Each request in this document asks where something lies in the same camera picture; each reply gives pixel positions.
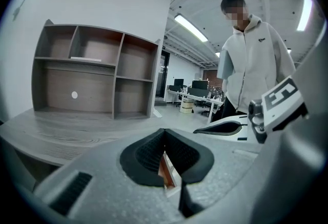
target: white strip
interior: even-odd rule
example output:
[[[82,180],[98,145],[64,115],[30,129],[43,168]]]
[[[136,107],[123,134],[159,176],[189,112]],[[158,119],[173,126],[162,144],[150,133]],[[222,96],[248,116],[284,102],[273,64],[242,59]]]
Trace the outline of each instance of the white strip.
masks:
[[[179,24],[187,28],[192,32],[199,40],[206,42],[207,38],[195,27],[191,22],[185,19],[182,15],[178,15],[174,18]]]
[[[71,56],[71,59],[101,62],[101,59]]]
[[[153,113],[154,113],[155,116],[157,116],[159,118],[163,117],[156,109],[154,109]]]
[[[310,13],[312,9],[312,0],[304,0],[303,2],[303,11],[302,16],[299,21],[297,31],[304,31],[306,28],[306,25],[308,24]]]

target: ceiling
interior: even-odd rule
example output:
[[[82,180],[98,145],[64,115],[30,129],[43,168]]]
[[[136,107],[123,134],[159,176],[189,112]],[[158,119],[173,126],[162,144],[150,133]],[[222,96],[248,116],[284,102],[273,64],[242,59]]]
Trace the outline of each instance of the ceiling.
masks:
[[[304,59],[313,47],[322,29],[324,18],[313,6],[310,20],[304,32],[296,31],[302,14],[303,0],[245,0],[249,12],[270,23],[280,34],[295,65]],[[232,34],[232,27],[220,10],[221,0],[171,0],[163,41],[166,50],[200,66],[215,69],[219,52]],[[208,38],[201,42],[187,29],[179,25],[174,16],[181,13]]]

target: black rubber opening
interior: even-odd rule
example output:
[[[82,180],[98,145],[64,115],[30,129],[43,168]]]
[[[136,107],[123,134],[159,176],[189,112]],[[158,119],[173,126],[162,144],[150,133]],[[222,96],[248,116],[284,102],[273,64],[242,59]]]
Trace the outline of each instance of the black rubber opening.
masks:
[[[160,129],[126,147],[120,164],[137,184],[163,187],[158,170],[164,151],[187,184],[202,181],[214,164],[214,155],[208,148],[170,129]]]

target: white wall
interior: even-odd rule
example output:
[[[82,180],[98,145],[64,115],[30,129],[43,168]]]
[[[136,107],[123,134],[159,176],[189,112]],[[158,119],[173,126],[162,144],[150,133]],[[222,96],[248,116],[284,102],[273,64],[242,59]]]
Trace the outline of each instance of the white wall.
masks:
[[[197,78],[195,77],[196,74],[198,74],[199,77],[202,77],[202,71],[203,70],[198,66],[170,53],[165,89],[168,85],[174,84],[174,79],[181,78],[184,79],[183,84],[189,86],[192,81]],[[166,102],[172,102],[172,94],[167,94],[165,90],[164,99]]]
[[[95,25],[157,41],[163,38],[171,0],[12,0],[0,29],[0,120],[32,108],[34,52],[47,19]]]

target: office desk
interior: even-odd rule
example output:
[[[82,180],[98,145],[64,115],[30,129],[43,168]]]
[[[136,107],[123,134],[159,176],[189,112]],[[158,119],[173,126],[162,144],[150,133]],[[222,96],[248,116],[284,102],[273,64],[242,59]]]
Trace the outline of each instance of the office desk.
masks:
[[[223,104],[223,102],[215,100],[215,99],[207,99],[207,98],[200,97],[200,96],[189,95],[189,94],[186,94],[183,92],[175,92],[175,91],[167,90],[167,93],[174,94],[174,95],[181,95],[181,97],[182,97],[181,102],[183,102],[183,99],[186,97],[186,98],[190,98],[190,99],[197,100],[197,101],[205,101],[208,103],[212,103],[211,109],[210,109],[210,114],[209,114],[209,119],[207,120],[207,124],[209,124],[211,122],[214,105],[218,105],[220,107]]]

